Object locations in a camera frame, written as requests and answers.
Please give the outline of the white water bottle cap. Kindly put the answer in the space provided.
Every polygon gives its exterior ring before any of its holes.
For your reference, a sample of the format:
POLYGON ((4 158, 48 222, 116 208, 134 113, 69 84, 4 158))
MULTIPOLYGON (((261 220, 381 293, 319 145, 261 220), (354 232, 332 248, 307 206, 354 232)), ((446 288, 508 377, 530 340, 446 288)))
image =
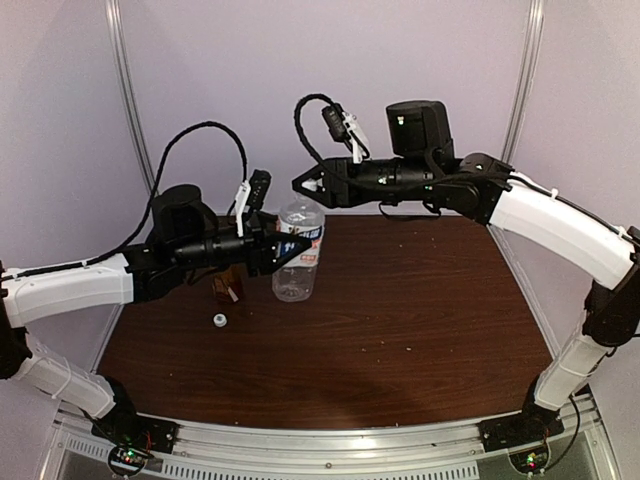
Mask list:
POLYGON ((302 187, 306 190, 316 192, 321 188, 321 185, 316 180, 306 180, 302 183, 302 187))

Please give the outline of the clear water bottle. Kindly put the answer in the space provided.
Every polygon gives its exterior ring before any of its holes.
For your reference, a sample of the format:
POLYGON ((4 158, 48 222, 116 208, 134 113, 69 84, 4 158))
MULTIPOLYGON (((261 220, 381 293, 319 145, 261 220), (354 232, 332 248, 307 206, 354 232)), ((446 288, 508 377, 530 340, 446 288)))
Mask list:
POLYGON ((311 247, 294 257, 272 275, 272 291, 283 302, 301 302, 310 298, 325 234, 325 214, 313 200, 296 195, 278 214, 277 230, 307 238, 311 247))

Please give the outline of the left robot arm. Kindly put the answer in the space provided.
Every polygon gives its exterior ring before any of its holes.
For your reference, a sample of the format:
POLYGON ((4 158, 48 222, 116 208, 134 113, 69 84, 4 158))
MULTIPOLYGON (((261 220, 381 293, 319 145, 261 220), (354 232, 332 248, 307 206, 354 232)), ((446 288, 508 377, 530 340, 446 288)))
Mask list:
POLYGON ((28 323, 101 305, 160 299, 190 272, 242 264, 251 276, 269 275, 308 250, 304 236, 278 231, 260 211, 266 189, 242 183, 232 226, 222 227, 192 184, 169 188, 151 202, 153 228, 142 244, 119 247, 104 260, 84 260, 1 276, 1 376, 35 388, 102 419, 123 444, 137 442, 144 424, 114 382, 91 374, 30 338, 28 323))

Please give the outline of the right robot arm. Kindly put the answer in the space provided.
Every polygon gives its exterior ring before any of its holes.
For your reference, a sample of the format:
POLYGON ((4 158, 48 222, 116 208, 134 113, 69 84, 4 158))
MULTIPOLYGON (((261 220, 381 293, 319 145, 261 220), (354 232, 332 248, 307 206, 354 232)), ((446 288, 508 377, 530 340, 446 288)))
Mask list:
POLYGON ((433 214, 454 211, 477 224, 524 237, 588 273, 585 317, 532 382, 520 413, 506 419, 519 440, 535 440, 600 362, 635 337, 639 325, 639 232, 616 227, 535 183, 510 165, 454 152, 443 103, 389 105, 393 157, 375 160, 355 117, 331 99, 323 119, 347 157, 317 157, 294 179, 295 192, 330 208, 418 201, 433 214))

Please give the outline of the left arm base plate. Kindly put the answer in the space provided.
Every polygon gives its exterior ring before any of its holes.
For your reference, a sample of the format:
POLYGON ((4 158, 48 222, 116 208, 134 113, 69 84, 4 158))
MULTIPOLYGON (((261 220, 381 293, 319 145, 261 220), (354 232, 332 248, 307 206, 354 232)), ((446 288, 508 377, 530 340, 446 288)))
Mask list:
POLYGON ((94 419, 91 433, 108 440, 107 467, 119 478, 131 478, 145 469, 159 467, 158 454, 171 454, 179 425, 176 422, 137 415, 132 422, 117 424, 114 420, 94 419))

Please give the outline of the left aluminium corner post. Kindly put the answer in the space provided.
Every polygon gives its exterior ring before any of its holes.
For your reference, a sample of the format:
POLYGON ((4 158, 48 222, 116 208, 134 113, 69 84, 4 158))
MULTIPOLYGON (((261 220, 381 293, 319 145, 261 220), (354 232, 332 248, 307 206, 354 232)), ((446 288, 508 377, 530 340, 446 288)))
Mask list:
POLYGON ((117 0, 106 0, 104 2, 104 6, 107 28, 112 45, 116 77, 124 107, 125 120, 130 132, 135 158, 140 169, 144 186, 146 191, 151 193, 154 184, 154 171, 148 153, 147 142, 136 101, 120 2, 117 0))

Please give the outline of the aluminium corner post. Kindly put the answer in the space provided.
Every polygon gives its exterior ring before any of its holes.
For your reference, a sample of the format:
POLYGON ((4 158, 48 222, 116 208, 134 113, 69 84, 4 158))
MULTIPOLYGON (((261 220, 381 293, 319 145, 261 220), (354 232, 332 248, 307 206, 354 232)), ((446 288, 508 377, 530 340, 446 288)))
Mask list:
POLYGON ((154 171, 148 153, 147 142, 136 101, 120 2, 117 0, 106 0, 104 2, 104 6, 107 28, 112 45, 116 77, 124 107, 125 120, 130 132, 135 158, 140 169, 144 186, 146 191, 151 193, 154 184, 154 171))
POLYGON ((529 2, 519 74, 501 152, 501 158, 507 164, 513 162, 524 125, 526 107, 531 95, 542 45, 545 13, 546 1, 531 0, 529 2))

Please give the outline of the right aluminium corner post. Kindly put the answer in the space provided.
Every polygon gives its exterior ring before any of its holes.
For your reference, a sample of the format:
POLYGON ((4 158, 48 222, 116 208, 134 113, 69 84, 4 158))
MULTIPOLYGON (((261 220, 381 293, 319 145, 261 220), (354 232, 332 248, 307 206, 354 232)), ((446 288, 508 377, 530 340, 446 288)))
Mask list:
POLYGON ((501 158, 507 164, 513 162, 524 125, 526 107, 531 95, 542 45, 545 13, 546 1, 531 0, 529 2, 519 74, 501 152, 501 158))

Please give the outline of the front aluminium rail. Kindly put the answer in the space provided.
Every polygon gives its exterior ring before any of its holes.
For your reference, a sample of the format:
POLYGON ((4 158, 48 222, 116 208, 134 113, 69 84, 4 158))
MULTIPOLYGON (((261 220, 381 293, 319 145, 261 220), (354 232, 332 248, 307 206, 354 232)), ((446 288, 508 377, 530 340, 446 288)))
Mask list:
POLYGON ((488 451, 479 420, 352 430, 257 429, 180 421, 169 453, 138 479, 532 479, 523 460, 553 467, 540 479, 621 476, 593 397, 564 406, 563 432, 545 443, 488 451))

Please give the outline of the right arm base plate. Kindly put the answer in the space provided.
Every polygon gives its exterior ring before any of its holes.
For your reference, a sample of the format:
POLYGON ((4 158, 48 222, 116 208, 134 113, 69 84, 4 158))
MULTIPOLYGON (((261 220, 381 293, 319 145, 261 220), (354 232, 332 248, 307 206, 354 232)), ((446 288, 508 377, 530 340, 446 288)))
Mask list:
POLYGON ((550 465, 549 440, 564 432, 559 419, 545 424, 522 413, 483 420, 477 427, 486 453, 506 450, 513 469, 529 477, 550 465))

